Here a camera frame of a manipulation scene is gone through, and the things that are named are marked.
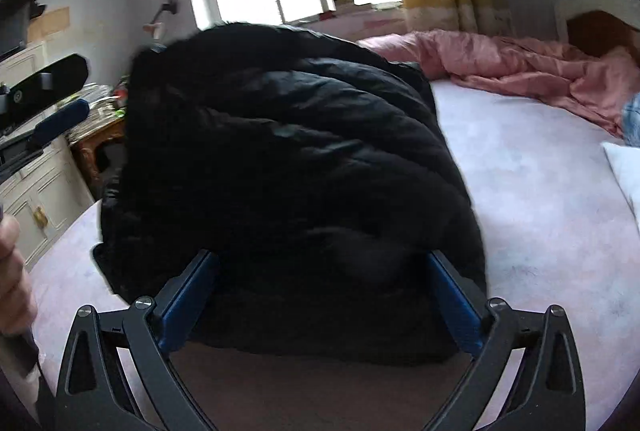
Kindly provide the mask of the left hand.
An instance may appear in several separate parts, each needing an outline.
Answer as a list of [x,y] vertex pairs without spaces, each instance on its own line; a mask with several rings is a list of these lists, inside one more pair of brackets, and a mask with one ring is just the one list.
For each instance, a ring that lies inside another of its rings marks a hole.
[[20,224],[4,214],[0,232],[0,331],[2,336],[15,336],[32,327],[38,307],[32,282],[17,240]]

